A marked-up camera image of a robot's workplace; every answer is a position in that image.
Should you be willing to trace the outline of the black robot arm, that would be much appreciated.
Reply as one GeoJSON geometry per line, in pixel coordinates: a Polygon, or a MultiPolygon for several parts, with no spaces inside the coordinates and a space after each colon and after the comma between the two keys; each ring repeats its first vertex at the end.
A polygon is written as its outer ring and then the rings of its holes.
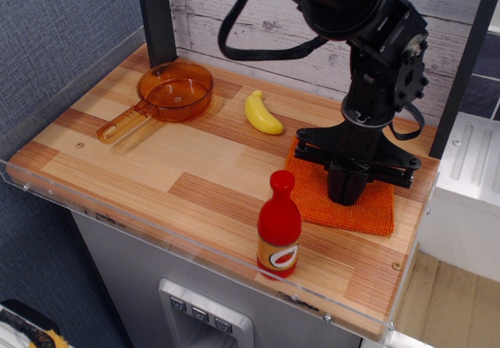
{"type": "Polygon", "coordinates": [[[408,188],[420,160],[384,135],[397,113],[425,120],[414,101],[428,84],[427,24],[408,0],[295,0],[309,27],[351,49],[343,121],[297,131],[295,156],[327,171],[327,194],[353,205],[372,181],[408,188]]]}

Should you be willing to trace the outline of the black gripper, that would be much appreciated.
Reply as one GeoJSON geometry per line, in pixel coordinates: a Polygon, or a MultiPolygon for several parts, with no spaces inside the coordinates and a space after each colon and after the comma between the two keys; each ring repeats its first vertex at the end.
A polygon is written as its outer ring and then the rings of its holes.
{"type": "Polygon", "coordinates": [[[299,129],[296,138],[295,157],[328,168],[328,196],[344,206],[354,205],[368,182],[410,188],[421,166],[419,158],[390,142],[380,128],[345,121],[299,129]]]}

